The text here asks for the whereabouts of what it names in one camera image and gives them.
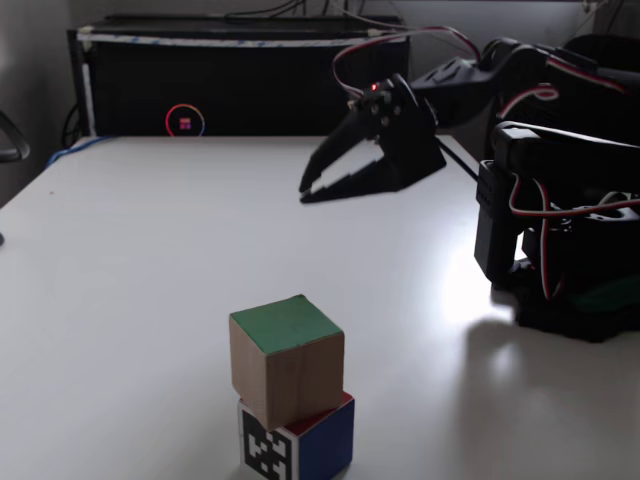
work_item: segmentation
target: white cable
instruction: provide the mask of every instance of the white cable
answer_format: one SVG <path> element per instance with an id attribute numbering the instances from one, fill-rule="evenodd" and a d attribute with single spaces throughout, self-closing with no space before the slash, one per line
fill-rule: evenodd
<path id="1" fill-rule="evenodd" d="M 397 40 L 400 38 L 412 37 L 415 35 L 433 34 L 434 32 L 448 32 L 449 34 L 453 35 L 455 38 L 460 40 L 461 43 L 468 46 L 469 51 L 473 53 L 476 60 L 480 59 L 480 52 L 478 51 L 477 47 L 473 43 L 471 43 L 471 41 L 467 37 L 465 37 L 463 34 L 458 32 L 456 29 L 447 27 L 447 26 L 424 27 L 419 30 L 409 30 L 406 32 L 394 33 L 392 35 L 383 35 L 383 36 L 374 38 L 372 40 L 369 40 L 367 42 L 361 43 L 359 45 L 354 45 L 352 47 L 348 47 L 348 48 L 345 48 L 344 50 L 341 50 L 340 52 L 338 52 L 338 54 L 335 57 L 333 57 L 333 62 L 332 62 L 333 76 L 335 77 L 336 81 L 338 82 L 338 84 L 340 84 L 340 86 L 343 89 L 345 89 L 347 92 L 349 92 L 355 97 L 361 97 L 362 95 L 364 95 L 364 92 L 362 90 L 360 90 L 359 88 L 353 87 L 351 85 L 347 85 L 342 80 L 340 80 L 340 77 L 338 77 L 338 73 L 336 71 L 336 64 L 339 60 L 344 58 L 346 55 L 352 52 L 355 52 L 357 50 L 360 50 L 362 48 L 378 45 L 380 43 L 385 43 L 385 42 L 389 42 L 391 40 Z"/>
<path id="2" fill-rule="evenodd" d="M 516 182 L 513 186 L 513 190 L 511 191 L 511 195 L 509 197 L 509 208 L 513 212 L 514 215 L 519 215 L 523 217 L 538 217 L 538 218 L 566 218 L 566 217 L 576 217 L 580 215 L 588 215 L 590 213 L 598 213 L 598 212 L 606 212 L 608 210 L 618 210 L 620 208 L 630 208 L 630 207 L 640 207 L 640 199 L 635 200 L 625 200 L 622 202 L 614 202 L 608 203 L 606 205 L 596 205 L 592 207 L 583 207 L 576 208 L 573 210 L 522 210 L 520 208 L 515 207 L 515 199 L 520 190 L 520 186 L 522 181 L 520 180 L 520 176 L 517 173 L 513 174 L 516 177 Z"/>
<path id="3" fill-rule="evenodd" d="M 498 118 L 499 119 L 503 119 L 505 118 L 507 115 L 509 115 L 509 112 L 511 110 L 513 110 L 513 108 L 519 104 L 522 100 L 524 100 L 527 97 L 530 97 L 531 95 L 535 95 L 535 97 L 538 100 L 542 100 L 544 102 L 549 102 L 552 100 L 556 100 L 560 97 L 560 93 L 558 92 L 558 89 L 549 85 L 549 84 L 540 84 L 537 87 L 533 87 L 533 88 L 529 88 L 528 90 L 525 90 L 524 92 L 516 95 L 515 97 L 513 97 L 505 106 L 504 108 L 498 113 Z"/>
<path id="4" fill-rule="evenodd" d="M 355 18 L 356 20 L 360 20 L 361 22 L 369 23 L 371 25 L 378 25 L 378 26 L 381 26 L 381 27 L 389 27 L 389 28 L 400 29 L 400 30 L 408 30 L 408 31 L 419 31 L 420 30 L 420 27 L 409 27 L 407 25 L 398 25 L 398 24 L 394 24 L 394 23 L 379 22 L 377 20 L 372 20 L 370 18 L 363 17 L 361 15 L 356 15 L 355 13 L 351 13 L 350 11 L 345 10 L 344 8 L 342 8 L 340 6 L 340 4 L 338 3 L 338 0 L 333 0 L 331 3 L 332 3 L 332 5 L 334 6 L 334 8 L 336 10 L 338 10 L 341 13 L 347 15 L 348 17 Z M 460 50 L 461 52 L 468 52 L 469 51 L 468 48 L 461 47 L 460 45 L 457 45 L 457 44 L 455 44 L 453 42 L 450 42 L 450 41 L 448 41 L 448 40 L 446 40 L 444 38 L 440 38 L 437 35 L 433 35 L 433 38 L 438 40 L 439 42 L 446 43 L 447 45 L 449 45 L 449 46 L 451 46 L 451 47 L 453 47 L 453 48 L 455 48 L 457 50 Z"/>
<path id="5" fill-rule="evenodd" d="M 574 77 L 585 80 L 589 83 L 610 88 L 612 90 L 615 90 L 618 93 L 626 93 L 626 90 L 622 85 L 618 85 L 614 81 L 607 80 L 605 78 L 596 77 L 595 75 L 591 75 L 590 73 L 583 72 L 579 68 L 574 67 L 573 65 L 570 65 L 567 62 L 560 60 L 558 58 L 550 58 L 549 60 L 547 60 L 547 65 L 549 65 L 550 67 L 556 68 L 568 75 L 572 75 Z"/>

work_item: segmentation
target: white table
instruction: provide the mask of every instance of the white table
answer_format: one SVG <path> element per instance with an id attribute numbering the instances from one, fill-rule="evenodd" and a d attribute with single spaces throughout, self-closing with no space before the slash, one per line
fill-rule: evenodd
<path id="1" fill-rule="evenodd" d="M 454 164 L 300 205 L 317 143 L 117 139 L 0 211 L 0 478 L 255 478 L 238 468 L 228 314 L 304 293 L 347 336 L 344 478 L 637 479 L 640 338 L 511 326 Z"/>

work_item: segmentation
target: stacked blocks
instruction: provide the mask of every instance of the stacked blocks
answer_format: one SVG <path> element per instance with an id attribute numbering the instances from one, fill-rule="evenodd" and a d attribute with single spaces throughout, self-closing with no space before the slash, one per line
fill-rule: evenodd
<path id="1" fill-rule="evenodd" d="M 353 455 L 344 333 L 303 295 L 231 314 L 242 463 L 269 480 L 328 480 Z"/>

